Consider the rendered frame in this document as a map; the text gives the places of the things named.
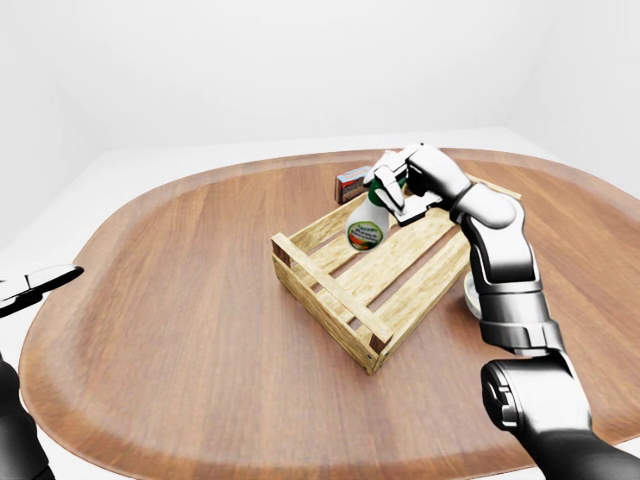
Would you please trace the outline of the white salad dressing bottle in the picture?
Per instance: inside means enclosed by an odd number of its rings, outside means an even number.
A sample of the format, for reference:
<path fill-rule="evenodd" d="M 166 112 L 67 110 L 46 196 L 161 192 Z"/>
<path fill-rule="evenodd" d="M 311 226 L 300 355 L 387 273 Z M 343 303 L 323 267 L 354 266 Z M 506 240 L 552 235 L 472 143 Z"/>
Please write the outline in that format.
<path fill-rule="evenodd" d="M 376 190 L 381 188 L 381 182 L 374 179 L 363 202 L 346 222 L 346 239 L 356 251 L 373 250 L 388 236 L 390 214 L 376 194 Z"/>

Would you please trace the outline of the red-brown printed food box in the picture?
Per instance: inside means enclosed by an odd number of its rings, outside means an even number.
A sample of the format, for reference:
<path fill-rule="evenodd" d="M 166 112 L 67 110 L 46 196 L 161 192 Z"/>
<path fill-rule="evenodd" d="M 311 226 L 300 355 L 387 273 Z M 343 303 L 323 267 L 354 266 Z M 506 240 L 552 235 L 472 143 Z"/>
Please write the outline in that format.
<path fill-rule="evenodd" d="M 363 181 L 370 169 L 362 166 L 335 177 L 334 197 L 338 204 L 345 204 L 366 190 Z"/>

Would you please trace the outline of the pale wooden slat tray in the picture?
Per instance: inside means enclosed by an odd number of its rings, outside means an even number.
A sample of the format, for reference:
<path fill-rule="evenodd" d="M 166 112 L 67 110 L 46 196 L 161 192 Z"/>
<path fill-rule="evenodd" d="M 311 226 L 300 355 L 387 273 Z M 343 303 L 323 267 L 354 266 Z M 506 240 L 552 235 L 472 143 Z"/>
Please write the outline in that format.
<path fill-rule="evenodd" d="M 433 208 L 409 226 L 392 223 L 366 253 L 345 235 L 361 197 L 339 206 L 302 178 L 285 185 L 264 213 L 277 232 L 273 264 L 282 285 L 265 312 L 277 367 L 374 374 L 403 342 L 429 360 L 455 343 L 481 348 L 479 322 L 464 300 L 470 244 L 448 212 Z"/>

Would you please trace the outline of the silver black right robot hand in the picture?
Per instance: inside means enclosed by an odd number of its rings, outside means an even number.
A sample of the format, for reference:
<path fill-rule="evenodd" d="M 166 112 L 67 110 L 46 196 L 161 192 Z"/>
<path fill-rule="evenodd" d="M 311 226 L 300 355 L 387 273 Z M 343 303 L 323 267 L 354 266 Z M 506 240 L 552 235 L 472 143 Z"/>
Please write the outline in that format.
<path fill-rule="evenodd" d="M 432 207 L 450 211 L 472 183 L 439 149 L 415 144 L 399 152 L 386 151 L 363 185 L 400 226 L 405 226 L 424 217 Z"/>

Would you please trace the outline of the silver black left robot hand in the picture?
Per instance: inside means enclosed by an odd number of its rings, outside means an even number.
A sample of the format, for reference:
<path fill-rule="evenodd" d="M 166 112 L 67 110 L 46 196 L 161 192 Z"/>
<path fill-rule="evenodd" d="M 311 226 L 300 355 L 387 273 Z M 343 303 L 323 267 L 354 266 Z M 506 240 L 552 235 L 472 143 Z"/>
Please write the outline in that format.
<path fill-rule="evenodd" d="M 83 272 L 83 267 L 69 264 L 0 280 L 0 318 L 40 302 L 46 292 L 71 282 Z"/>

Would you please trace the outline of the pale round bowl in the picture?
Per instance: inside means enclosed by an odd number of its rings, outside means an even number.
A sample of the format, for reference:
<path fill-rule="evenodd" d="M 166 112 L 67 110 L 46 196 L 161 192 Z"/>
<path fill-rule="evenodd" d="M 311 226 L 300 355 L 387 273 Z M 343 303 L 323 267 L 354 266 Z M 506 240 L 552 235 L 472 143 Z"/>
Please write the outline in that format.
<path fill-rule="evenodd" d="M 472 315 L 478 319 L 482 319 L 481 306 L 479 301 L 479 294 L 476 291 L 473 274 L 469 271 L 464 278 L 463 281 L 464 287 L 464 299 L 467 305 L 467 308 L 472 313 Z"/>

